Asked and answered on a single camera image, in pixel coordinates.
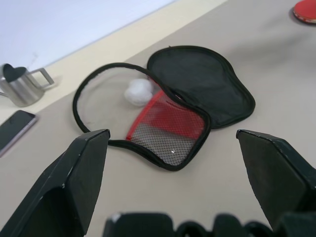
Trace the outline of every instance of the mesh pocket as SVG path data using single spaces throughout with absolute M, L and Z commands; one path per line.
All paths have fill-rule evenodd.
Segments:
M 142 110 L 126 139 L 165 163 L 180 165 L 204 130 L 204 120 L 159 91 Z

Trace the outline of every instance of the phone screen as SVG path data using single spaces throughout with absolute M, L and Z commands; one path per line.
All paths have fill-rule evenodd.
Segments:
M 0 157 L 17 141 L 34 123 L 36 116 L 18 110 L 0 125 Z

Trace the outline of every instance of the table surface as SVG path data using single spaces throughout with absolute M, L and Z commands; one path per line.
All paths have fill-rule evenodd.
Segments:
M 242 222 L 267 223 L 235 138 L 241 128 L 286 139 L 316 167 L 315 27 L 291 18 L 296 0 L 279 0 L 271 8 L 274 2 L 228 1 L 128 59 L 143 66 L 153 52 L 169 45 L 208 47 L 230 61 L 254 96 L 256 109 L 242 122 L 211 131 L 196 157 L 178 172 L 160 169 L 128 150 L 108 147 L 87 236 L 101 236 L 106 218 L 118 211 L 167 212 L 175 226 L 190 219 L 208 229 L 216 214 L 223 212 Z M 42 171 L 81 134 L 71 111 L 72 97 L 40 111 L 37 125 L 0 159 L 0 225 Z M 114 136 L 113 126 L 106 128 Z

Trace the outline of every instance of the black fabric lining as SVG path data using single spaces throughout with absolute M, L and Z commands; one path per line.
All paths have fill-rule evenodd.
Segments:
M 168 47 L 154 53 L 147 69 L 187 103 L 206 111 L 212 128 L 249 117 L 255 100 L 220 54 L 198 46 Z
M 179 99 L 178 96 L 181 97 L 181 95 L 178 95 L 177 92 L 175 92 L 172 89 L 169 89 L 167 86 L 165 86 L 161 82 L 161 80 L 155 74 L 153 74 L 151 71 L 149 71 L 145 68 L 142 68 L 140 66 L 128 64 L 128 63 L 111 63 L 108 65 L 102 66 L 102 67 L 98 68 L 97 70 L 95 70 L 94 72 L 92 72 L 80 84 L 79 88 L 77 89 L 77 91 L 74 95 L 74 99 L 73 99 L 73 114 L 74 114 L 75 121 L 78 124 L 79 128 L 85 133 L 90 132 L 90 130 L 82 122 L 82 120 L 78 114 L 78 99 L 80 98 L 81 92 L 88 85 L 88 83 L 91 80 L 93 80 L 97 75 L 99 75 L 100 73 L 104 72 L 105 70 L 108 70 L 111 68 L 127 68 L 127 69 L 137 70 L 141 73 L 146 74 L 147 76 L 149 76 L 152 80 L 154 80 L 160 86 L 160 88 L 164 91 L 164 93 L 172 101 L 174 101 L 175 103 L 177 103 L 185 108 L 188 108 L 188 109 L 194 111 L 195 113 L 197 113 L 198 115 L 200 115 L 203 118 L 205 125 L 204 125 L 204 130 L 203 130 L 201 136 L 195 142 L 194 146 L 190 150 L 186 159 L 180 165 L 177 165 L 177 166 L 170 165 L 170 164 L 163 162 L 156 154 L 154 154 L 153 152 L 151 152 L 147 148 L 140 146 L 138 144 L 135 144 L 133 142 L 127 141 L 127 140 L 109 140 L 108 144 L 110 146 L 126 148 L 126 149 L 129 149 L 131 151 L 134 151 L 135 153 L 139 154 L 140 156 L 142 156 L 143 158 L 152 162 L 153 164 L 155 164 L 161 168 L 164 168 L 166 170 L 177 171 L 177 170 L 180 170 L 183 167 L 185 167 L 193 159 L 193 157 L 200 150 L 200 148 L 204 144 L 205 140 L 207 139 L 207 137 L 211 131 L 211 118 L 208 115 L 208 113 L 206 111 L 204 111 L 203 109 L 197 108 L 189 103 L 186 103 L 184 100 Z

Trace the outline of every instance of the ping pong paddle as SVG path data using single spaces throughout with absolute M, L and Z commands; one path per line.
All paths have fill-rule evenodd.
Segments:
M 297 3 L 293 10 L 299 20 L 316 24 L 316 0 L 303 0 Z

